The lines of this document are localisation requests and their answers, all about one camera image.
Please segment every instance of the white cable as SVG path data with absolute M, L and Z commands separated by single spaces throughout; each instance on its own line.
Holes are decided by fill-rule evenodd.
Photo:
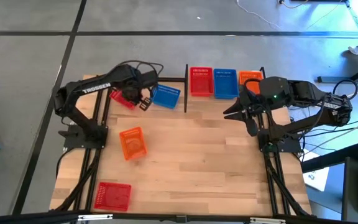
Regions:
M 325 141 L 325 142 L 321 143 L 320 145 L 316 146 L 314 149 L 312 149 L 312 150 L 308 151 L 307 153 L 309 153 L 309 152 L 311 152 L 311 151 L 313 151 L 313 150 L 317 149 L 318 147 L 322 146 L 323 144 L 326 144 L 327 142 L 330 142 L 330 141 L 332 141 L 332 140 L 334 140 L 334 139 L 337 139 L 337 138 L 339 138 L 339 137 L 341 137 L 341 136 L 343 136 L 343 135 L 345 135 L 345 134 L 347 134 L 347 133 L 349 133 L 349 132 L 352 132 L 352 131 L 356 130 L 357 128 L 358 128 L 358 126 L 357 126 L 357 127 L 355 127 L 355 128 L 353 128 L 352 130 L 348 130 L 348 131 L 346 131 L 346 132 L 345 132 L 345 133 L 343 133 L 343 134 L 340 134 L 340 135 L 338 135 L 338 136 L 336 136 L 336 137 L 333 137 L 332 139 L 329 139 L 329 140 L 327 140 L 327 141 Z
M 255 13 L 255 12 L 250 12 L 250 11 L 248 11 L 247 9 L 245 9 L 244 7 L 240 6 L 239 0 L 236 0 L 236 3 L 237 3 L 237 5 L 238 5 L 241 9 L 243 9 L 245 12 L 248 12 L 248 13 L 251 13 L 251 14 L 253 14 L 253 15 L 256 15 L 257 17 L 259 17 L 259 18 L 262 19 L 263 21 L 267 22 L 268 24 L 270 24 L 270 25 L 275 25 L 275 26 L 277 26 L 277 28 L 281 29 L 281 27 L 279 27 L 278 25 L 274 24 L 273 22 L 267 21 L 265 18 L 263 18 L 262 16 L 258 15 L 257 13 Z
M 335 9 L 339 6 L 339 4 L 340 4 L 342 1 L 343 1 L 343 0 L 340 0 L 340 1 L 338 2 L 338 5 L 336 5 L 336 6 L 335 6 L 331 11 L 329 11 L 327 14 L 323 15 L 323 16 L 322 16 L 320 19 L 318 19 L 316 22 L 312 23 L 312 25 L 308 26 L 308 28 L 306 28 L 306 30 L 308 30 L 310 27 L 312 27 L 313 25 L 315 25 L 315 24 L 316 24 L 318 21 L 320 21 L 322 18 L 328 16 L 328 14 L 332 13 L 333 10 L 335 10 Z
M 295 9 L 295 8 L 298 8 L 298 7 L 301 6 L 301 5 L 304 5 L 304 4 L 305 4 L 306 2 L 308 2 L 308 1 L 309 1 L 309 0 L 306 0 L 306 1 L 304 1 L 303 3 L 301 3 L 301 4 L 297 5 L 297 6 L 293 6 L 293 7 L 287 6 L 287 5 L 285 4 L 285 2 L 282 2 L 282 3 L 280 3 L 280 4 L 284 5 L 285 7 L 289 8 L 289 9 Z

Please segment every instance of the gray floor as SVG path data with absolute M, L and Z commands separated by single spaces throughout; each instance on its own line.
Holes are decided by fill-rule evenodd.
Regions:
M 298 4 L 286 2 L 291 6 Z M 311 27 L 337 4 L 308 3 L 297 9 L 278 6 L 274 0 L 240 0 L 240 4 L 278 24 L 283 31 L 358 32 L 344 3 Z M 80 0 L 0 0 L 0 30 L 71 30 L 79 5 Z M 240 9 L 235 1 L 227 0 L 92 0 L 86 5 L 80 30 L 276 31 L 257 16 Z M 0 215 L 10 212 L 67 41 L 68 37 L 0 37 L 0 142 L 4 144 L 0 150 Z M 313 82 L 320 75 L 351 76 L 358 71 L 358 56 L 346 52 L 349 45 L 358 45 L 358 39 L 77 37 L 63 83 L 79 80 L 84 74 L 107 72 L 115 64 L 129 59 L 162 63 L 166 68 L 162 75 L 166 77 L 183 76 L 185 64 L 189 63 L 239 70 L 264 66 L 268 77 Z M 318 87 L 331 91 L 333 85 Z M 350 94 L 346 87 L 340 87 L 338 93 Z M 358 97 L 352 103 L 352 121 L 357 121 Z M 301 119 L 308 111 L 292 111 L 291 115 Z M 53 114 L 24 206 L 26 213 L 48 210 L 56 161 L 62 153 L 63 138 L 57 131 L 63 128 Z M 324 147 L 339 149 L 357 142 L 356 132 L 349 136 Z M 327 138 L 313 138 L 308 142 L 318 144 Z M 335 217 L 318 213 L 321 217 Z

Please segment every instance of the plastic basket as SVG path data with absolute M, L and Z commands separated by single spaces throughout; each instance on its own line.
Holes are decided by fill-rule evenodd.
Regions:
M 152 101 L 154 104 L 174 109 L 179 100 L 180 90 L 165 85 L 158 85 L 154 89 L 153 94 Z
M 118 103 L 124 105 L 125 107 L 133 110 L 136 106 L 135 104 L 131 103 L 130 101 L 125 100 L 125 98 L 122 96 L 122 91 L 114 90 L 110 94 L 110 98 L 114 99 Z
M 100 182 L 94 207 L 103 210 L 126 212 L 130 197 L 130 185 Z
M 214 93 L 212 68 L 190 68 L 190 93 L 192 96 L 211 96 Z
M 214 69 L 215 98 L 233 99 L 239 95 L 237 72 L 234 69 Z
M 239 72 L 239 84 L 243 85 L 244 82 L 249 78 L 257 78 L 262 80 L 264 75 L 261 71 L 240 71 Z M 253 91 L 255 94 L 259 94 L 259 83 L 257 82 L 249 82 L 247 83 L 247 89 Z
M 140 127 L 119 133 L 125 160 L 137 159 L 147 154 L 143 132 Z

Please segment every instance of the blue plastic basket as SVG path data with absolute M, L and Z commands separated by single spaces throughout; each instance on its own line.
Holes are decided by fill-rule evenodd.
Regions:
M 214 69 L 214 94 L 217 99 L 233 99 L 239 95 L 237 72 L 234 69 Z
M 158 85 L 154 89 L 153 94 L 152 101 L 154 104 L 175 109 L 179 100 L 180 90 L 165 85 Z

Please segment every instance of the orange basket on table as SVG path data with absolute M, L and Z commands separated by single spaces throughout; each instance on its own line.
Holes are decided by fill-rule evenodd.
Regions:
M 137 159 L 147 154 L 142 128 L 136 127 L 119 133 L 125 160 Z
M 240 71 L 239 72 L 239 84 L 242 85 L 247 79 L 257 78 L 259 80 L 264 79 L 262 71 Z M 247 89 L 253 91 L 255 94 L 259 94 L 259 83 L 249 82 L 247 83 Z

